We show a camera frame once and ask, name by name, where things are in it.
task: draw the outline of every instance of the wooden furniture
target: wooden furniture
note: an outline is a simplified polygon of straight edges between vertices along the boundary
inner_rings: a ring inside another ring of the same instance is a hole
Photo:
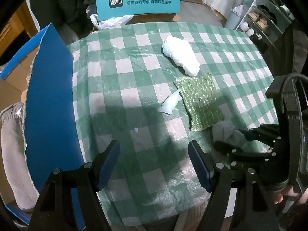
[[[0,56],[24,30],[30,38],[37,33],[26,2],[20,5],[0,33]]]

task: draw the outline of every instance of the silver bolt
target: silver bolt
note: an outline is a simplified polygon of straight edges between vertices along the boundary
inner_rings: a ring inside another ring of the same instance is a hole
[[[253,168],[250,167],[249,169],[247,169],[247,172],[249,174],[253,175],[256,171]]]
[[[92,167],[92,163],[87,162],[84,164],[84,168],[91,168]]]
[[[224,165],[221,162],[216,163],[216,167],[222,169]]]
[[[57,167],[52,171],[52,173],[56,175],[56,174],[59,174],[60,171],[61,170]]]

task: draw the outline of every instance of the green sponge cloth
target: green sponge cloth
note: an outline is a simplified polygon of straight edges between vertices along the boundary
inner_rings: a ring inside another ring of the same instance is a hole
[[[211,74],[201,77],[183,77],[174,82],[181,90],[185,107],[191,116],[191,131],[204,130],[224,120],[216,105],[216,89]]]

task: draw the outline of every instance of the table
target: table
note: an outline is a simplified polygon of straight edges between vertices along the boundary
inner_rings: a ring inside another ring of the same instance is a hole
[[[190,42],[201,68],[211,73],[217,104],[240,129],[277,123],[265,91],[273,77],[243,32],[177,22],[141,23],[91,33],[68,46],[74,57],[73,101],[84,160],[92,161],[112,139],[121,155],[108,187],[98,195],[111,224],[140,225],[201,204],[201,188],[187,154],[190,140],[206,152],[211,128],[189,130],[183,101],[171,115],[157,112],[184,76],[162,54],[172,35]],[[246,150],[265,151],[258,142]]]

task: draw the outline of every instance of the gray floor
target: gray floor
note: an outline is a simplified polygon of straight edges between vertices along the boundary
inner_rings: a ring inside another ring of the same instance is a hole
[[[181,1],[180,22],[193,22],[222,27],[221,20],[206,6]]]

